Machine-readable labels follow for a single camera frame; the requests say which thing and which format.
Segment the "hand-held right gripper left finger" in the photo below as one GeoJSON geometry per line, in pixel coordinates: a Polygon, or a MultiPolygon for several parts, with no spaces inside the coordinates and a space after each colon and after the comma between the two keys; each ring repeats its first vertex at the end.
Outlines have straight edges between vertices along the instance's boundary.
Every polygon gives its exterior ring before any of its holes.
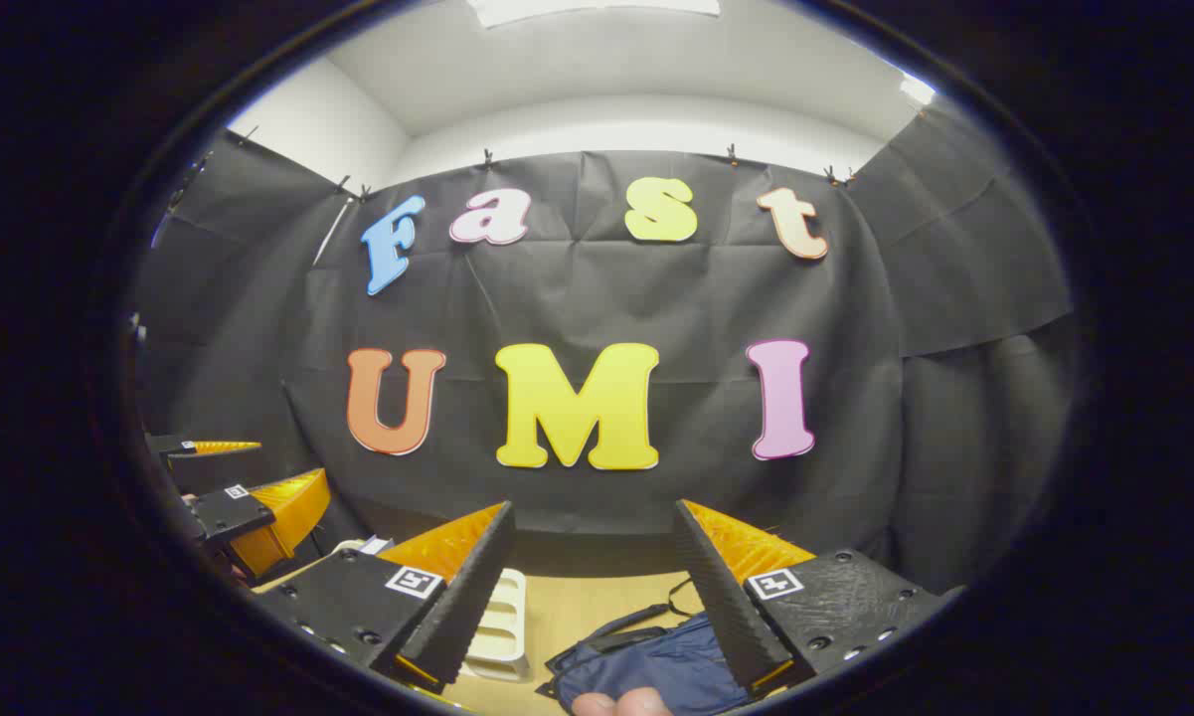
{"type": "Polygon", "coordinates": [[[501,500],[370,554],[339,549],[256,605],[334,658],[411,687],[454,683],[513,549],[513,502],[501,500]]]}

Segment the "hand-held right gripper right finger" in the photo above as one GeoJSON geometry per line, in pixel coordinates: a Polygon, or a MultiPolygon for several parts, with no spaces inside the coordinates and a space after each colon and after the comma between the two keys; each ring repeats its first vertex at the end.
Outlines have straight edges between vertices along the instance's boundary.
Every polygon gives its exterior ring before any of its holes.
{"type": "Polygon", "coordinates": [[[681,561],[730,671],[751,696],[851,666],[964,593],[921,588],[857,550],[810,553],[693,500],[673,510],[681,561]]]}

